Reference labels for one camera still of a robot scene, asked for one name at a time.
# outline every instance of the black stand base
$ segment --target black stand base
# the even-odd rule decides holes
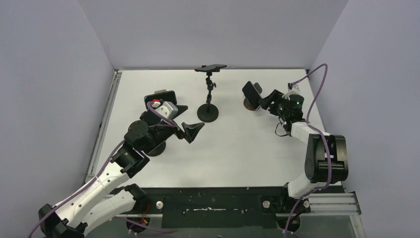
[[[219,109],[215,105],[210,104],[210,109],[207,111],[207,104],[203,104],[198,108],[197,116],[203,122],[213,122],[219,116]]]
[[[162,144],[157,146],[155,149],[153,149],[151,152],[145,153],[145,154],[150,157],[155,157],[163,153],[165,151],[165,148],[166,148],[166,142],[163,142]]]

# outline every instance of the white wall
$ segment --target white wall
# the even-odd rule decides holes
[[[22,238],[82,184],[113,68],[77,0],[0,1],[0,32],[0,238]]]
[[[350,0],[312,66],[329,64],[317,105],[347,138],[368,238],[420,237],[419,43],[420,1]]]
[[[309,68],[348,0],[79,0],[115,68]]]

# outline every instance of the purple cable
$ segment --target purple cable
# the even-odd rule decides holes
[[[295,205],[293,205],[293,208],[292,208],[292,210],[290,211],[289,217],[287,218],[286,226],[284,227],[284,235],[283,235],[283,237],[284,237],[284,238],[286,238],[286,236],[287,236],[287,232],[289,232],[289,231],[287,230],[287,228],[289,227],[290,219],[292,218],[292,216],[293,216],[293,212],[295,211],[295,209],[296,209],[296,207],[298,206],[299,202],[301,202],[301,201],[302,201],[302,199],[303,199],[304,197],[309,196],[311,193],[315,192],[315,191],[316,191],[316,190],[318,190],[318,189],[325,189],[325,188],[328,188],[328,186],[329,186],[329,185],[330,185],[330,183],[331,183],[331,176],[332,176],[332,167],[331,167],[331,166],[332,166],[332,164],[331,164],[331,154],[330,154],[329,149],[328,149],[327,140],[326,140],[326,138],[325,138],[325,136],[324,136],[324,134],[322,133],[322,131],[321,131],[321,130],[319,130],[318,128],[316,128],[316,127],[314,127],[314,126],[312,126],[312,125],[310,125],[310,124],[309,124],[309,115],[311,114],[312,107],[314,106],[315,101],[316,101],[316,99],[318,98],[319,93],[321,92],[322,87],[324,86],[324,82],[325,82],[325,79],[326,79],[326,77],[327,77],[327,72],[328,72],[328,65],[327,65],[326,63],[321,64],[321,65],[320,65],[320,66],[318,66],[316,69],[314,69],[314,70],[312,70],[310,73],[308,73],[305,77],[303,77],[303,78],[299,79],[299,80],[298,80],[298,81],[296,81],[296,82],[293,82],[293,83],[292,83],[292,85],[295,85],[295,84],[297,84],[297,83],[302,82],[305,78],[308,78],[308,77],[309,77],[309,75],[311,75],[312,73],[314,73],[315,71],[317,71],[318,69],[320,69],[322,66],[325,66],[324,76],[323,76],[323,78],[322,78],[321,84],[319,85],[319,89],[318,89],[318,91],[316,92],[316,94],[315,94],[315,96],[314,96],[314,99],[312,100],[311,105],[309,106],[309,110],[308,110],[308,113],[307,113],[307,115],[306,115],[306,123],[308,124],[308,127],[309,127],[309,128],[311,128],[312,130],[314,130],[314,131],[318,132],[318,134],[320,134],[321,139],[322,139],[322,142],[324,143],[325,152],[326,152],[326,154],[327,154],[327,162],[328,162],[328,178],[327,178],[327,183],[325,184],[325,186],[322,186],[322,187],[314,187],[311,191],[309,191],[309,192],[307,192],[306,194],[302,195],[302,196],[301,196],[301,197],[300,197],[300,198],[296,201]]]
[[[70,197],[68,197],[66,200],[64,200],[62,203],[60,203],[59,205],[57,205],[56,207],[54,207],[50,212],[48,212],[43,218],[41,218],[39,220],[39,222],[35,225],[35,227],[31,230],[31,232],[28,235],[28,238],[32,237],[32,234],[37,230],[37,228],[41,225],[42,222],[44,222],[49,216],[51,216],[52,213],[54,213],[56,210],[58,210],[60,207],[62,207],[64,204],[66,204],[67,202],[69,202],[71,199],[75,198],[76,196],[78,196],[80,193],[84,192],[88,187],[90,187],[97,179],[98,176],[100,176],[102,174],[102,172],[105,170],[105,167],[108,165],[108,163],[111,161],[112,156],[115,154],[115,152],[119,149],[119,147],[124,143],[124,140],[121,141],[116,147],[115,149],[111,152],[111,154],[109,155],[109,157],[106,159],[104,165],[102,166],[102,168],[99,170],[99,172],[97,173],[96,177],[93,177],[88,183],[86,183],[84,186],[82,186],[82,189],[80,189],[79,191],[77,191],[76,193],[74,193],[73,195],[71,195]]]
[[[156,112],[156,110],[152,107],[152,103],[153,102],[148,102],[147,103],[147,109],[149,111],[151,111],[158,118],[162,119],[164,122],[168,123],[169,125],[172,125],[173,127],[178,127],[178,125],[173,120],[168,120],[167,118],[165,118],[164,116],[162,116],[161,114],[159,114],[158,112]]]
[[[174,231],[165,231],[165,230],[161,230],[161,229],[158,229],[158,228],[149,227],[149,226],[140,224],[138,222],[132,221],[132,220],[126,218],[126,217],[114,217],[114,218],[120,219],[120,220],[124,220],[126,222],[129,222],[129,223],[131,223],[133,225],[142,227],[144,229],[149,229],[151,231],[159,232],[159,234],[137,234],[138,236],[141,236],[141,237],[161,236],[161,235],[166,235],[166,234],[174,233]]]

